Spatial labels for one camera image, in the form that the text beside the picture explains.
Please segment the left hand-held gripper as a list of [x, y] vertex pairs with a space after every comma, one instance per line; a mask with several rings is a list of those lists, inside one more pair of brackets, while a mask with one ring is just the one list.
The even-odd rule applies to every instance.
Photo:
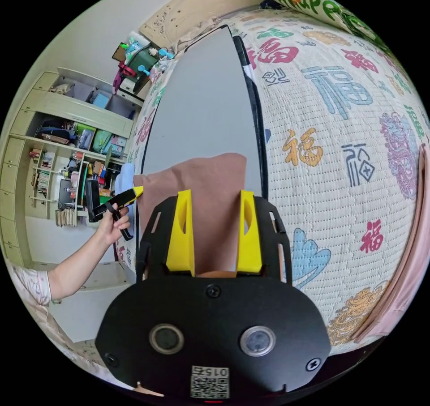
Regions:
[[108, 212], [110, 212], [115, 221], [119, 221], [120, 210], [124, 207], [129, 206], [133, 203], [137, 198], [139, 198], [144, 192], [143, 186], [133, 187], [129, 190], [126, 190], [118, 195], [115, 195], [110, 200], [105, 203], [105, 207]]

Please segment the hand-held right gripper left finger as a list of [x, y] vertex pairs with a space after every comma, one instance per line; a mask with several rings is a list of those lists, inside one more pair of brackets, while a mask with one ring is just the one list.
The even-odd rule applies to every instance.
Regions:
[[171, 273], [195, 275], [191, 190], [178, 192], [166, 266]]

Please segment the person's left hand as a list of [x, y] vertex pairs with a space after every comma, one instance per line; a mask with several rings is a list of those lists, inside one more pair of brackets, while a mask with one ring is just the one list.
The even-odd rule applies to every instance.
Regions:
[[100, 243], [106, 247], [115, 243], [122, 236], [123, 230], [128, 230], [130, 228], [129, 208], [124, 207], [122, 209], [117, 209], [116, 204], [113, 205], [113, 208], [117, 211], [120, 218], [115, 220], [113, 213], [107, 210], [96, 234]]

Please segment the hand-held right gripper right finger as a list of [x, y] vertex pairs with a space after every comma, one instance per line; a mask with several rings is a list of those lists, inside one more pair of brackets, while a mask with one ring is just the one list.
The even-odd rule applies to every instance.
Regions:
[[259, 274], [261, 270], [262, 257], [254, 194], [242, 190], [240, 192], [236, 272], [238, 274]]

